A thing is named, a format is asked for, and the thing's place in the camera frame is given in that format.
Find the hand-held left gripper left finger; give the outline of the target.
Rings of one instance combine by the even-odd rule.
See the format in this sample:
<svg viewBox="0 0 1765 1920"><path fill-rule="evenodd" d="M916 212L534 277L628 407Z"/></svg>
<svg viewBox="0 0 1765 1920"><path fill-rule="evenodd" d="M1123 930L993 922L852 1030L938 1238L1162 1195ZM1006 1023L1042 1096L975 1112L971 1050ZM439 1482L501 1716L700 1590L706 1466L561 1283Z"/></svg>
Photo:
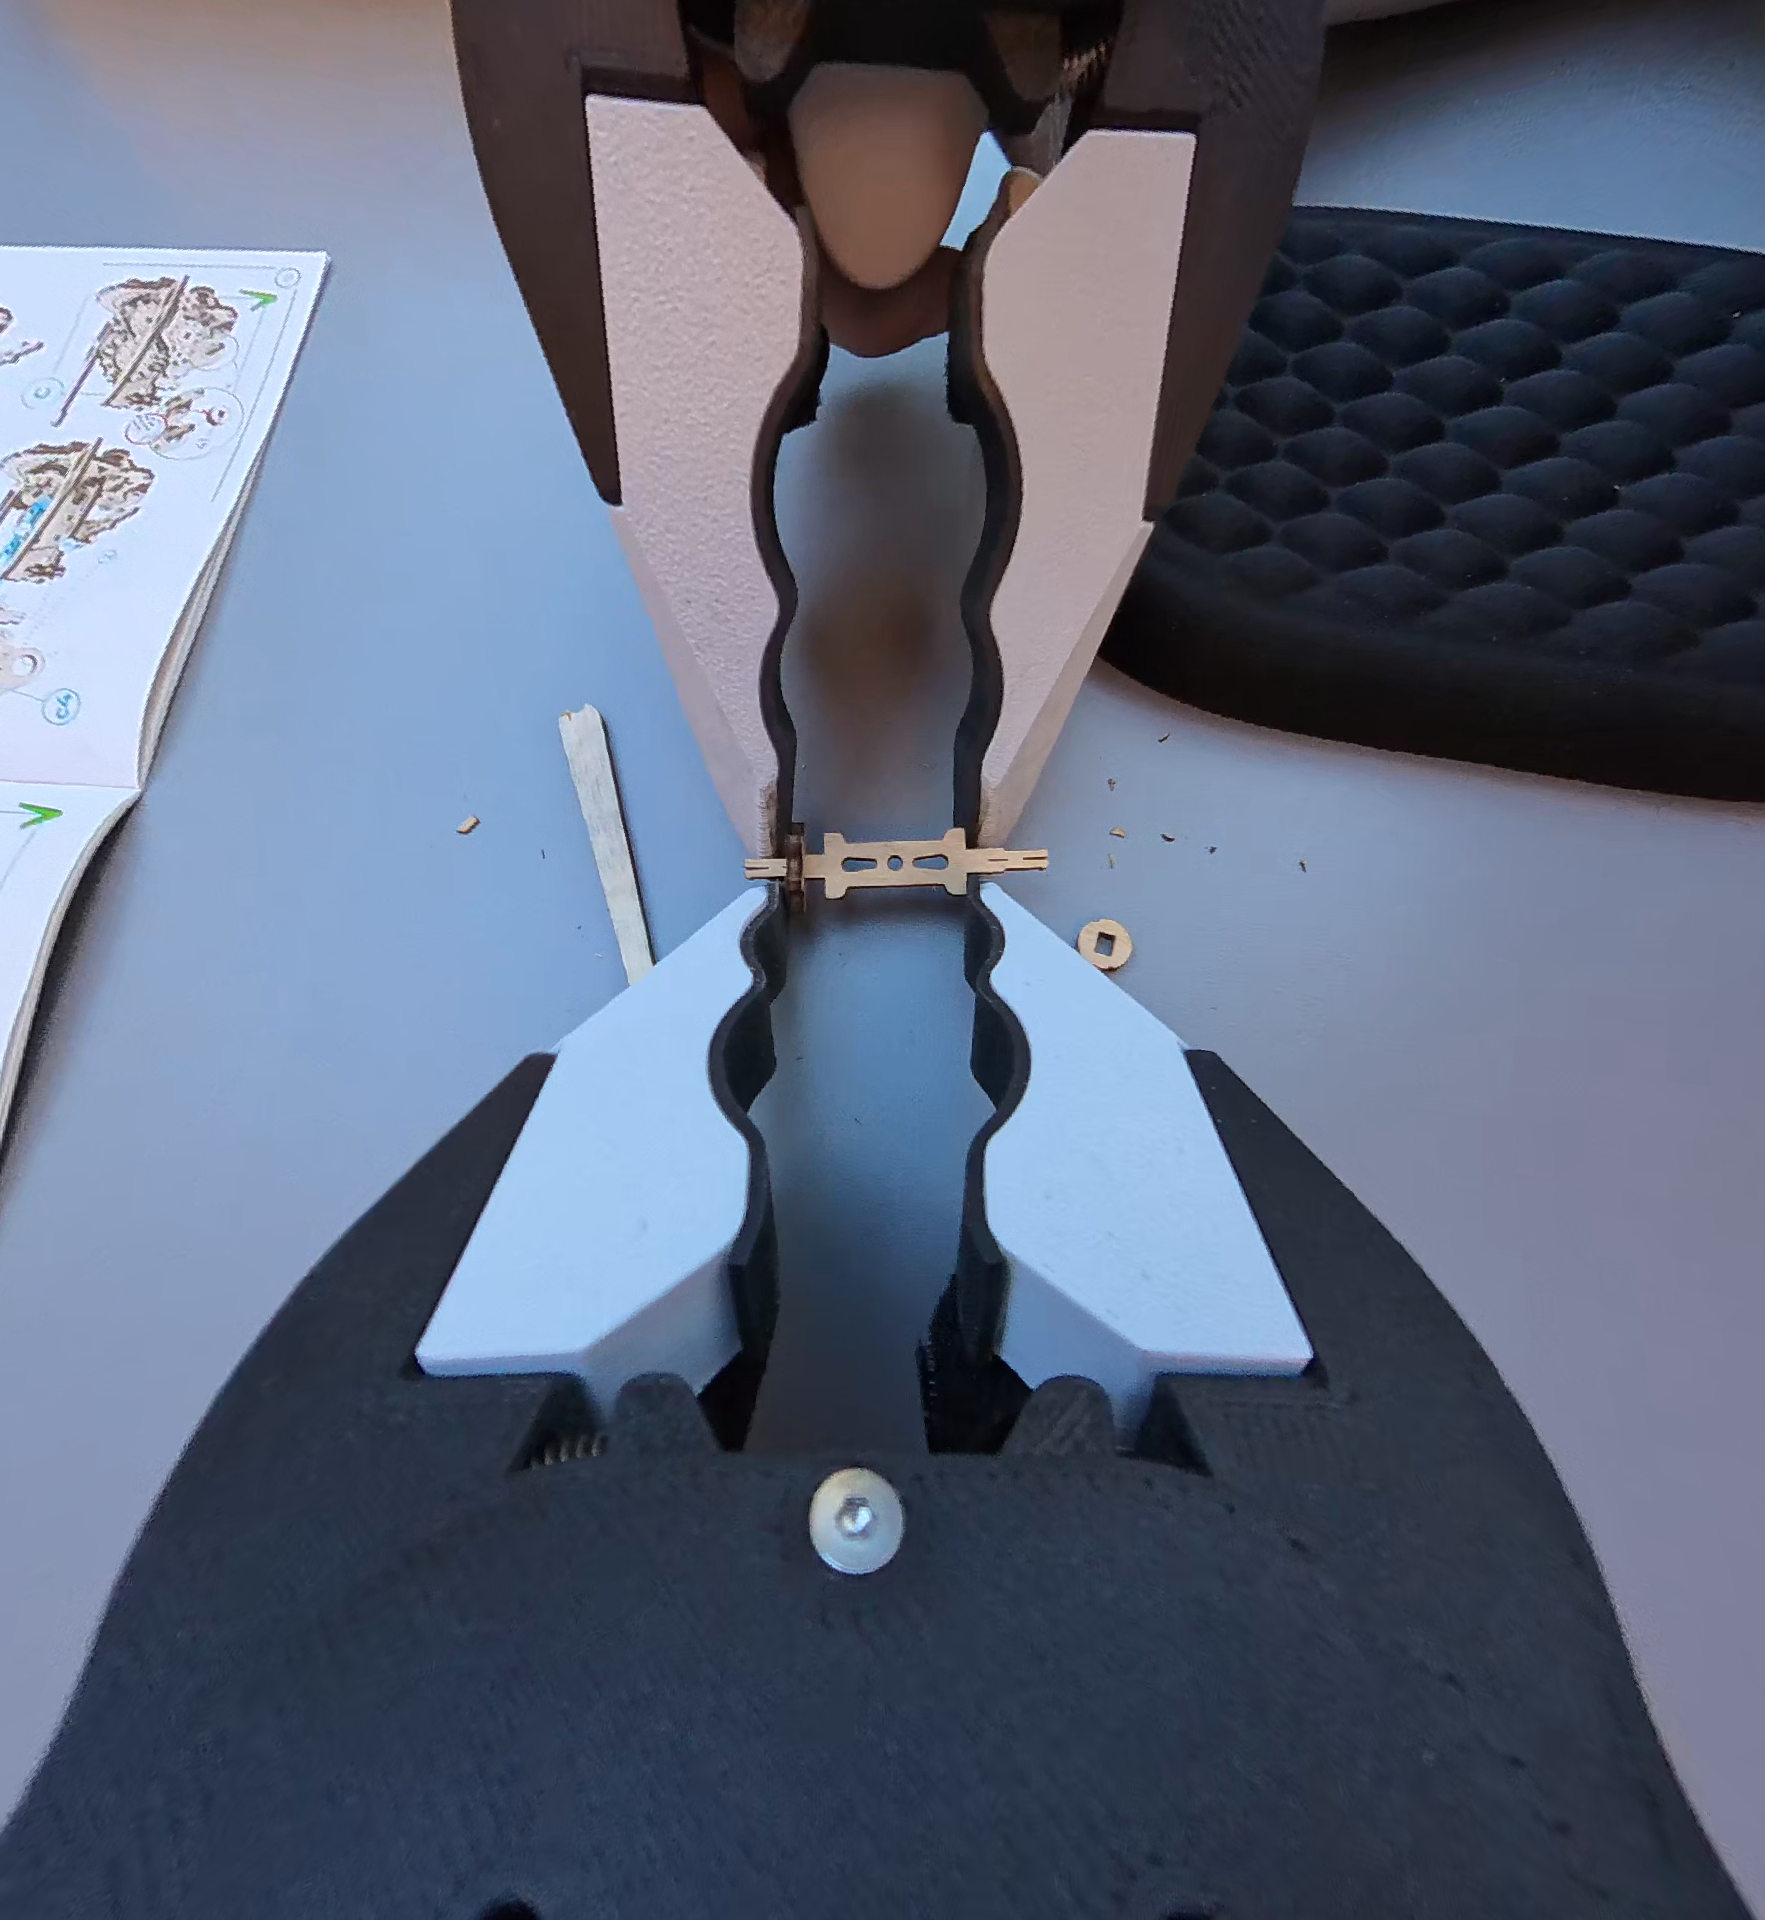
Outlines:
<svg viewBox="0 0 1765 1920"><path fill-rule="evenodd" d="M704 1392L743 1355L772 904L749 884L561 1039L415 1346L424 1375L570 1375L608 1416L631 1378Z"/></svg>

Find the black honeycomb cushion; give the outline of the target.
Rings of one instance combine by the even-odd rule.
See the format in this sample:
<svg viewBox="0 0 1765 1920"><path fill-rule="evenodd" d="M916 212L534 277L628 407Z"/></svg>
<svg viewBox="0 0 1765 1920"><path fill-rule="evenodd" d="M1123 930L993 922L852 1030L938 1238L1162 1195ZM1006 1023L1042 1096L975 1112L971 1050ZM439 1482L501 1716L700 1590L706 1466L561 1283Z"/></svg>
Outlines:
<svg viewBox="0 0 1765 1920"><path fill-rule="evenodd" d="M1102 658L1285 732L1765 803L1765 254L1296 207Z"/></svg>

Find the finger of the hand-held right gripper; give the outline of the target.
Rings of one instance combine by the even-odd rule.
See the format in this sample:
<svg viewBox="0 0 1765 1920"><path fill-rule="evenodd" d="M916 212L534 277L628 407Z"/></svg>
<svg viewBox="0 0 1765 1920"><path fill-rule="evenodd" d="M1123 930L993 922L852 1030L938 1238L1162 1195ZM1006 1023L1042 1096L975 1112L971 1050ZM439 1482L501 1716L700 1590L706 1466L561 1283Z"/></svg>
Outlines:
<svg viewBox="0 0 1765 1920"><path fill-rule="evenodd" d="M747 848L772 848L795 763L774 460L825 362L815 235L702 106L593 94L586 129L617 452L610 517L728 816Z"/></svg>
<svg viewBox="0 0 1765 1920"><path fill-rule="evenodd" d="M1000 695L979 837L1016 826L1148 540L1194 157L1189 133L1085 133L1042 176L1006 170L978 230L979 338L1018 479L987 606Z"/></svg>

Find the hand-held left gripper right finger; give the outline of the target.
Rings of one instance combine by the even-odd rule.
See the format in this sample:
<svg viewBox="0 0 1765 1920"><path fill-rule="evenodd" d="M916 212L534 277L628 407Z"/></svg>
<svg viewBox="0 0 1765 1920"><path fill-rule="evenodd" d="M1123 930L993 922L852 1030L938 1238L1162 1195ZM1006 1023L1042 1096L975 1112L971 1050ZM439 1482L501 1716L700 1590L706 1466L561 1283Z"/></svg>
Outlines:
<svg viewBox="0 0 1765 1920"><path fill-rule="evenodd" d="M932 1453L993 1453L1044 1378L1135 1435L1160 1375L1294 1376L1312 1348L1184 1044L995 884L966 928L957 1272L919 1352Z"/></svg>

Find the small wooden axle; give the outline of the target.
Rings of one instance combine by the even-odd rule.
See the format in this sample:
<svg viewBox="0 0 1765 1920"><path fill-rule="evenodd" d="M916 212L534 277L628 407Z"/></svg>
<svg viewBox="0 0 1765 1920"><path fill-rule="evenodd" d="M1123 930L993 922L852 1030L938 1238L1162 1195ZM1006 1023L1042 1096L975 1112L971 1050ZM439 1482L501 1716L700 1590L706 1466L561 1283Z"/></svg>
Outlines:
<svg viewBox="0 0 1765 1920"><path fill-rule="evenodd" d="M846 839L837 832L822 835L820 851L806 851L806 887L820 884L822 898L835 901L863 889L938 887L954 897L967 890L971 877L1003 877L1046 870L1042 848L1018 851L971 846L963 828L949 828L932 839ZM747 859L749 880L780 883L780 852Z"/></svg>

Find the illustrated instruction booklet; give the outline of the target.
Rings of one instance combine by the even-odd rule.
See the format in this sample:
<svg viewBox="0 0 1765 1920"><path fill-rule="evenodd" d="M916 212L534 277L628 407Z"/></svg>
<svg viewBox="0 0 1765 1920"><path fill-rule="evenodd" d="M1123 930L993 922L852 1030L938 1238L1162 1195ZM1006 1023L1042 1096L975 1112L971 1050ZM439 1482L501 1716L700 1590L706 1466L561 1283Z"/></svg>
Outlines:
<svg viewBox="0 0 1765 1920"><path fill-rule="evenodd" d="M0 1143L67 902L145 780L324 269L0 249Z"/></svg>

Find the flat wooden stick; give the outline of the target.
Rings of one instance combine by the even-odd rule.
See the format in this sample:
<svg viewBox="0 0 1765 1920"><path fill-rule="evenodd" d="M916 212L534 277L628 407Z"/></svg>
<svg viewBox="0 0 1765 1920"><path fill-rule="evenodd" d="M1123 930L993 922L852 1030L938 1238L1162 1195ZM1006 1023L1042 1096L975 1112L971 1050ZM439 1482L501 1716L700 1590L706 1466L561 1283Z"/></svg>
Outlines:
<svg viewBox="0 0 1765 1920"><path fill-rule="evenodd" d="M653 973L654 948L641 898L603 715L591 705L568 707L556 715L556 730L606 898L616 952L625 983L633 984Z"/></svg>

